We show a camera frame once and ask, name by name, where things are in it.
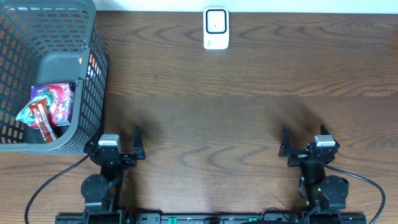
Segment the purple red tissue pack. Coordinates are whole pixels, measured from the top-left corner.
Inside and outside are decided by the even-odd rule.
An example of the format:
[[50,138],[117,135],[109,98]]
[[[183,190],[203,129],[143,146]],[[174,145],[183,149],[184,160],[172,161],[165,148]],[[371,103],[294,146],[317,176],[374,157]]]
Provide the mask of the purple red tissue pack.
[[69,125],[73,114],[75,88],[69,83],[33,86],[31,98],[38,96],[42,91],[48,91],[52,100],[47,107],[50,125],[52,127]]

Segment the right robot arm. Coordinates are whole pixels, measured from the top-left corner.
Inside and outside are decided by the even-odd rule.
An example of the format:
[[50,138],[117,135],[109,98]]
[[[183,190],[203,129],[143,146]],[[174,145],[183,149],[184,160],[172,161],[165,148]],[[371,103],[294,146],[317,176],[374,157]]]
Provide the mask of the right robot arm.
[[345,178],[325,173],[325,167],[335,159],[340,145],[324,125],[305,149],[294,149],[287,129],[282,131],[279,157],[287,158],[289,167],[299,167],[301,178],[298,191],[307,208],[296,214],[302,223],[341,223],[340,212],[346,208],[349,183]]

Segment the orange red snack bar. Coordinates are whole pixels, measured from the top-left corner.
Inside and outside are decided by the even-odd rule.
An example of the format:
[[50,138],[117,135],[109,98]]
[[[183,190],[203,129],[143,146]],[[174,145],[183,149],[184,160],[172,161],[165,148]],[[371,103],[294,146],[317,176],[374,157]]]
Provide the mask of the orange red snack bar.
[[34,115],[35,123],[40,129],[40,132],[46,143],[57,140],[57,135],[53,132],[49,123],[49,115],[47,113],[47,99],[41,99],[31,103],[28,107]]

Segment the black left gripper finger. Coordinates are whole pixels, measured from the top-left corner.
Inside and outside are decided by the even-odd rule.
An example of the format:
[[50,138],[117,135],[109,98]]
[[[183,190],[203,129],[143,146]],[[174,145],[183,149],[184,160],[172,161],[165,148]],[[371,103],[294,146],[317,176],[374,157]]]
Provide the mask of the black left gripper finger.
[[88,147],[91,148],[98,145],[100,137],[103,135],[103,133],[104,133],[104,127],[100,126],[98,130],[94,133],[94,135],[89,139]]
[[136,126],[135,135],[132,143],[132,150],[137,160],[144,160],[146,158],[146,152],[141,139],[140,127]]

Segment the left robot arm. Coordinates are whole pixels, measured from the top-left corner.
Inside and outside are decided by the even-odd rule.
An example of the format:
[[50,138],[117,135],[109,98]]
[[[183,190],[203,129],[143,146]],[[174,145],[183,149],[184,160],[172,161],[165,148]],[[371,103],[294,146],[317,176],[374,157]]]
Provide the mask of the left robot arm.
[[135,127],[132,152],[123,153],[117,134],[104,134],[102,130],[89,142],[84,152],[97,166],[100,173],[87,177],[81,185],[85,199],[84,224],[127,224],[134,221],[131,214],[119,208],[124,173],[146,158],[140,128]]

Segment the small orange box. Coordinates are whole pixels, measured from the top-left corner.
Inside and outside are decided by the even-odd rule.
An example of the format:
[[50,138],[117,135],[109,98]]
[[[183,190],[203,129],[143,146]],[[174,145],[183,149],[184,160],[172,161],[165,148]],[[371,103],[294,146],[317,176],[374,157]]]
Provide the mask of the small orange box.
[[92,53],[90,53],[88,57],[88,68],[86,74],[90,78],[95,78],[102,75],[100,62]]

